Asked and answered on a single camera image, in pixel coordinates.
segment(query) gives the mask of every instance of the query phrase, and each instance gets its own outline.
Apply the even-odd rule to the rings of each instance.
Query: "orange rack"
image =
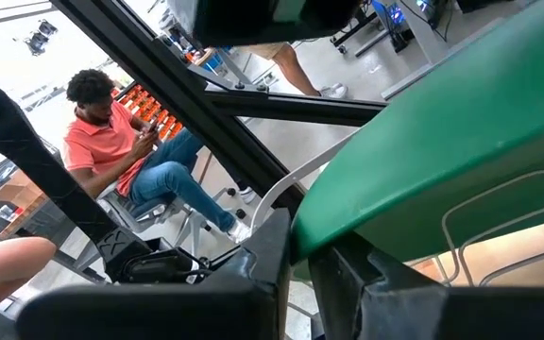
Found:
[[[183,125],[168,110],[163,110],[161,104],[144,90],[142,86],[135,84],[127,93],[117,101],[128,108],[135,117],[159,127],[159,138],[162,141],[176,136]]]

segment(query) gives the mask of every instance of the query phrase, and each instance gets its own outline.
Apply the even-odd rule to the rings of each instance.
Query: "green plastic seat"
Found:
[[[292,261],[351,230],[400,261],[445,252],[443,217],[459,247],[543,209],[544,172],[536,171],[544,171],[544,0],[421,79],[354,136],[299,207]],[[540,223],[544,213],[491,236]]]

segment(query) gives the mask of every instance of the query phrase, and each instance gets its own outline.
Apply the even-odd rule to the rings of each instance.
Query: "curly black hair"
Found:
[[[68,100],[78,104],[99,103],[111,95],[112,80],[100,70],[83,70],[73,76],[66,88]]]

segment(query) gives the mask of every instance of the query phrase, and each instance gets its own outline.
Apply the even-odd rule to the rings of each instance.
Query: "hand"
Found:
[[[154,132],[156,130],[157,130],[157,125],[151,124],[149,127],[142,127],[142,129],[140,130],[140,133],[142,135],[146,135],[148,132]]]
[[[133,147],[129,151],[129,156],[136,162],[152,152],[152,146],[159,139],[159,134],[156,131],[147,132],[136,136],[133,142]]]

